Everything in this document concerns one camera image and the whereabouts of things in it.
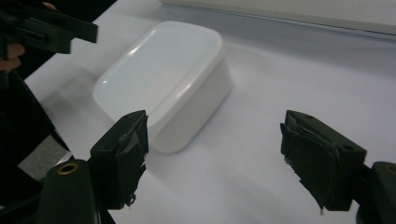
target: white surface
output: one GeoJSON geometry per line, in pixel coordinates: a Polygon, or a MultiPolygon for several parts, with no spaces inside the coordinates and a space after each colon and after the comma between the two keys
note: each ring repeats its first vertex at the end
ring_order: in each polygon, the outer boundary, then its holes
{"type": "Polygon", "coordinates": [[[394,34],[394,0],[162,0],[189,7],[394,34]]]}
{"type": "Polygon", "coordinates": [[[161,21],[185,21],[224,38],[234,86],[176,154],[151,150],[122,223],[353,224],[352,211],[319,214],[280,154],[287,109],[322,120],[368,150],[366,164],[396,161],[396,44],[367,37],[197,10],[156,0],[119,0],[97,20],[96,45],[75,41],[28,84],[75,156],[89,158],[114,124],[93,87],[136,39],[161,21]]]}
{"type": "Polygon", "coordinates": [[[175,152],[190,142],[229,91],[227,66],[219,66],[223,58],[217,32],[185,22],[162,22],[99,78],[93,99],[114,121],[145,109],[149,142],[160,151],[175,152]]]}

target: white box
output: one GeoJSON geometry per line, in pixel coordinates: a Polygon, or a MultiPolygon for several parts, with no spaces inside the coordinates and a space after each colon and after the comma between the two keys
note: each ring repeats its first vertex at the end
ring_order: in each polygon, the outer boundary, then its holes
{"type": "Polygon", "coordinates": [[[221,36],[166,21],[99,78],[93,98],[114,120],[146,110],[150,146],[175,152],[199,132],[231,88],[221,36]]]}

